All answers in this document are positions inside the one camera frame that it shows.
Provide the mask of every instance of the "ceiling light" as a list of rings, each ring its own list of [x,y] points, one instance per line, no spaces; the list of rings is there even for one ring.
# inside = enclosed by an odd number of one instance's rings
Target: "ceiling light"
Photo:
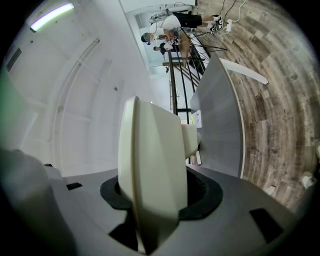
[[[60,14],[65,13],[66,11],[70,10],[74,8],[74,5],[72,3],[67,3],[61,7],[58,7],[57,9],[54,9],[52,11],[50,11],[49,13],[47,13],[46,15],[42,16],[40,19],[38,19],[37,21],[35,21],[32,25],[31,28],[34,31],[37,31],[38,29],[40,29],[44,24],[46,24],[47,22],[51,21],[53,18],[59,16]]]

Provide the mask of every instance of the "white t-shirt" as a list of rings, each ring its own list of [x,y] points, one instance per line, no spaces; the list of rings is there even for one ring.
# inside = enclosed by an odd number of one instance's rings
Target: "white t-shirt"
[[[149,33],[157,38],[160,35],[165,34],[164,30],[173,30],[179,27],[181,27],[181,24],[178,18],[174,15],[170,15],[164,20],[153,23],[149,28]]]

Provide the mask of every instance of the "white panel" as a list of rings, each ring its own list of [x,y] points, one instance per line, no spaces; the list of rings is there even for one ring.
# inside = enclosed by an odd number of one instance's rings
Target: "white panel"
[[[170,79],[169,74],[163,74],[151,79],[151,87],[157,95],[158,106],[170,111]]]
[[[74,9],[53,19],[37,33],[46,34],[59,49],[69,55],[91,36],[91,33],[82,26]]]
[[[41,107],[32,106],[33,111],[37,113],[37,118],[32,125],[32,128],[27,135],[29,139],[33,140],[41,140],[42,139],[42,131],[45,120],[45,110]]]
[[[112,60],[113,76],[124,81],[124,88],[134,88],[141,96],[156,101],[150,88],[150,78],[139,54],[133,33],[118,1],[96,0],[88,4],[83,16],[90,17],[100,38],[101,46]]]
[[[72,166],[88,163],[89,125],[84,120],[64,119],[60,145],[63,167],[61,172],[67,172]]]
[[[105,73],[108,73],[108,70],[112,64],[112,61],[107,59],[108,49],[105,49],[101,43],[99,43],[90,55],[83,61],[84,67],[87,68],[90,73],[100,80]]]
[[[48,95],[61,68],[65,55],[43,36],[32,37],[20,46],[21,55],[13,65],[9,76],[22,96],[48,102]]]
[[[114,131],[117,129],[116,126],[99,123],[98,138],[96,144],[97,149],[97,164],[99,166],[105,165],[113,161],[117,157],[118,153],[118,138],[115,136]]]
[[[38,159],[43,164],[47,164],[46,162],[44,162],[44,160],[42,158],[43,145],[44,145],[44,143],[42,143],[41,141],[27,138],[24,140],[21,150],[25,154]]]
[[[99,109],[99,122],[116,125],[118,118],[115,115],[119,111],[121,97],[115,90],[104,90],[102,93],[103,100]]]
[[[65,63],[65,65],[61,68],[61,72],[59,73],[59,76],[54,81],[54,84],[50,91],[50,95],[48,97],[49,101],[48,101],[48,105],[45,112],[43,140],[46,140],[46,141],[52,140],[54,118],[57,112],[57,105],[59,104],[59,100],[60,100],[63,88],[65,86],[66,79],[70,75],[70,71],[73,69],[77,59],[91,45],[92,42],[93,42],[93,39],[89,38],[85,42],[83,42],[81,46],[77,48],[77,50],[73,53],[72,58],[69,59]]]
[[[146,49],[145,49],[146,44],[141,41],[141,34],[139,31],[139,26],[137,23],[136,16],[132,13],[127,13],[126,19],[127,19],[128,23],[130,24],[131,31],[132,31],[133,36],[135,38],[135,42],[139,48],[139,52],[142,56],[145,67],[148,68],[149,67],[149,60],[148,60],[148,56],[147,56]]]
[[[69,92],[70,95],[65,109],[71,113],[90,118],[97,88],[97,82],[86,69],[81,68]]]
[[[0,85],[0,145],[8,150],[21,149],[38,113],[18,93],[4,68],[0,71]]]

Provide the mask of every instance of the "man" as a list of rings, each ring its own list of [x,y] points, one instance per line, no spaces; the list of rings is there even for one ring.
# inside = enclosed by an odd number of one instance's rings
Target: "man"
[[[153,50],[154,50],[155,52],[160,51],[160,53],[161,53],[162,56],[163,56],[164,61],[166,61],[165,53],[167,52],[167,50],[165,49],[165,44],[166,44],[166,43],[163,42],[163,43],[161,43],[161,44],[159,45],[159,47],[157,47],[157,46],[153,47]],[[176,45],[175,47],[173,47],[173,49],[171,49],[171,51],[172,51],[172,52],[180,52],[179,46]]]
[[[142,35],[141,41],[149,44],[149,42],[154,41],[162,35],[165,35],[168,40],[170,40],[173,36],[173,33],[170,31],[180,27],[191,29],[208,27],[210,29],[210,33],[213,35],[216,29],[216,24],[218,26],[218,30],[222,30],[224,23],[222,17],[219,15],[191,15],[176,12],[169,15],[164,20],[153,23],[149,28],[149,32]]]

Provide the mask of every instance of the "white paper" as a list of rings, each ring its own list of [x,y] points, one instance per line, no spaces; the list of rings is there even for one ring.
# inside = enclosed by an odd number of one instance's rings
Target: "white paper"
[[[198,110],[197,112],[193,113],[192,116],[193,116],[195,127],[201,128],[202,127],[201,111]]]

